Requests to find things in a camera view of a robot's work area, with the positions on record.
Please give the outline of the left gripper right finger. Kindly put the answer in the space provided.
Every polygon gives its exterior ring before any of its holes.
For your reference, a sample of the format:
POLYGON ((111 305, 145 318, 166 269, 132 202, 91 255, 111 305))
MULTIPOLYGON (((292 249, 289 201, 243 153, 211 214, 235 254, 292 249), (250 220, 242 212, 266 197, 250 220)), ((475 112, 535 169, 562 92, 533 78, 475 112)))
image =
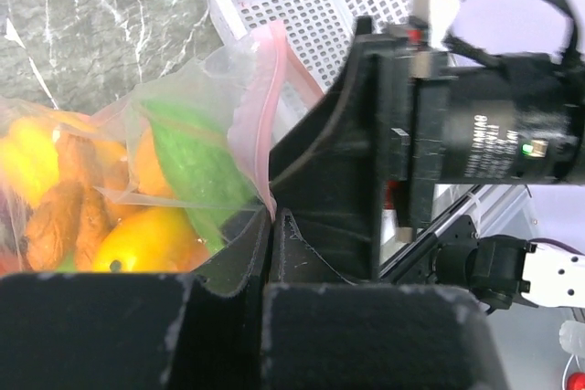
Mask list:
POLYGON ((284 209, 273 229, 261 323, 264 389, 348 389, 350 310, 343 282, 284 209))

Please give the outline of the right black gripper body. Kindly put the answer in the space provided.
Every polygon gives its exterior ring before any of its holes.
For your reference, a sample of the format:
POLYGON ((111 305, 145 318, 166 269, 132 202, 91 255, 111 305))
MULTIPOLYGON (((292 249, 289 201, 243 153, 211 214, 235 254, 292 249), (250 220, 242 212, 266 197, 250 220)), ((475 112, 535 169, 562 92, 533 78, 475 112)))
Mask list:
POLYGON ((437 184, 583 180, 584 66, 546 53, 482 54, 453 68, 410 34, 374 46, 374 201, 399 224, 431 220, 437 184))

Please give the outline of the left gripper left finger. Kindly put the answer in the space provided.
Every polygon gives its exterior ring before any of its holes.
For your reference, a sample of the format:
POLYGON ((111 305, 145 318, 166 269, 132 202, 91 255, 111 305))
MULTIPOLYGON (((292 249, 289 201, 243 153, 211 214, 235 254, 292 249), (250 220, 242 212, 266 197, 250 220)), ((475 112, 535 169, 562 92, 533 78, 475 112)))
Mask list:
POLYGON ((256 384, 261 296, 271 255, 271 216, 241 212, 222 227, 230 238, 197 269, 191 295, 189 360, 196 389, 256 384))

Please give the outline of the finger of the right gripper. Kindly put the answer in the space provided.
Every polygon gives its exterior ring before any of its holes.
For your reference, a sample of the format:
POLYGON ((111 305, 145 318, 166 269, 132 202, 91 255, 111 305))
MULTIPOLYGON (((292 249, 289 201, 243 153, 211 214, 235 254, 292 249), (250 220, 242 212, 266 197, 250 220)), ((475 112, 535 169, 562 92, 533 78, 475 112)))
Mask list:
POLYGON ((348 280, 378 274, 378 63, 361 16, 333 86, 271 152, 271 188, 294 234, 348 280))

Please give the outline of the orange mango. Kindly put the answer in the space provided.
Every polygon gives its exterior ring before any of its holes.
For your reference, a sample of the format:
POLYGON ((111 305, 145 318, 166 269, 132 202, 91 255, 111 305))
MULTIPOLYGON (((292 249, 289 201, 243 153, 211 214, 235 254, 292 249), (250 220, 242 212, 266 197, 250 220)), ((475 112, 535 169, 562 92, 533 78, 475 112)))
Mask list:
POLYGON ((188 272, 210 258, 184 209, 148 207, 127 216, 102 241, 96 272, 188 272))

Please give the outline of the green cucumber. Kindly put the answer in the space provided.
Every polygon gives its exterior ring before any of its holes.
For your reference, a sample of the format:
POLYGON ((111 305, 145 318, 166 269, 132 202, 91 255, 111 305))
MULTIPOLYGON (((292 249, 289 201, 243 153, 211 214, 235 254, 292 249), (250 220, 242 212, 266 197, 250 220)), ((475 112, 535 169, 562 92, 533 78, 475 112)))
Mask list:
POLYGON ((236 165, 227 134, 203 111, 170 100, 142 103, 154 149, 167 182, 182 202, 211 254, 225 246, 226 221, 260 204, 250 180, 236 165))

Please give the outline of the clear zip top bag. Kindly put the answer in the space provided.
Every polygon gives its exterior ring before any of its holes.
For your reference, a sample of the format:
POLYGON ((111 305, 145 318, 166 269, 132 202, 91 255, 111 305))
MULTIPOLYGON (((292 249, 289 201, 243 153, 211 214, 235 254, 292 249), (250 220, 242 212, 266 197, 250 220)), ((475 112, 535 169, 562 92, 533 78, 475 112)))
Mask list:
POLYGON ((184 272, 276 212, 286 92, 320 87, 271 21, 91 115, 1 102, 1 271, 184 272))

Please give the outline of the orange fried food piece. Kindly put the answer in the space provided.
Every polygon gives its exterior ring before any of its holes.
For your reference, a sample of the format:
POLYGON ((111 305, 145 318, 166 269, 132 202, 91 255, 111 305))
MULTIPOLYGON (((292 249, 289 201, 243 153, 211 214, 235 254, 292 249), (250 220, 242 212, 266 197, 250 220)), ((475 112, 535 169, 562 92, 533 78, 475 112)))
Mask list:
POLYGON ((91 269, 101 242, 123 219, 139 211, 114 203, 98 189, 122 190, 128 184, 125 148, 115 141, 53 132, 58 182, 41 197, 21 238, 27 265, 57 269, 67 256, 74 267, 91 269))

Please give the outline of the yellow bell pepper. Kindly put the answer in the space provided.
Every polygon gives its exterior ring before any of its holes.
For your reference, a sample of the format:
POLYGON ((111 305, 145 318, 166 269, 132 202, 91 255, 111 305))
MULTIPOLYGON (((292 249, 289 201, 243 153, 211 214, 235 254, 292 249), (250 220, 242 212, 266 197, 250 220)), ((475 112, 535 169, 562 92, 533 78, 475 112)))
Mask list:
POLYGON ((1 170, 14 191, 31 207, 59 181, 58 154, 52 141, 55 125, 40 117, 13 121, 1 138, 1 170))

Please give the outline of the orange pumpkin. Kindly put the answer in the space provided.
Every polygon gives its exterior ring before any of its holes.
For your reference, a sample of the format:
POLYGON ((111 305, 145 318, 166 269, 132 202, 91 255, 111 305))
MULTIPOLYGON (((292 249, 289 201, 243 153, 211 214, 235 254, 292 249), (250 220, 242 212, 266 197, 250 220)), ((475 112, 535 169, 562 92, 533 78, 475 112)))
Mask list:
POLYGON ((23 270, 21 257, 9 247, 2 246, 0 249, 0 276, 6 276, 23 270))

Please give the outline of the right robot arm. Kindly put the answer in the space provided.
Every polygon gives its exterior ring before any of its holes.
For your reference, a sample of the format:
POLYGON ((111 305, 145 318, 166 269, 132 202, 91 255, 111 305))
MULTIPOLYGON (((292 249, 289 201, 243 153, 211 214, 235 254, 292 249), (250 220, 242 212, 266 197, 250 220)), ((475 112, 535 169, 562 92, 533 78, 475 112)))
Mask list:
POLYGON ((414 26, 358 18, 346 63, 272 150, 271 187, 300 236, 350 280, 463 287, 493 309, 526 302, 535 244, 457 235, 425 248, 437 184, 580 184, 584 65, 482 54, 452 68, 414 26))

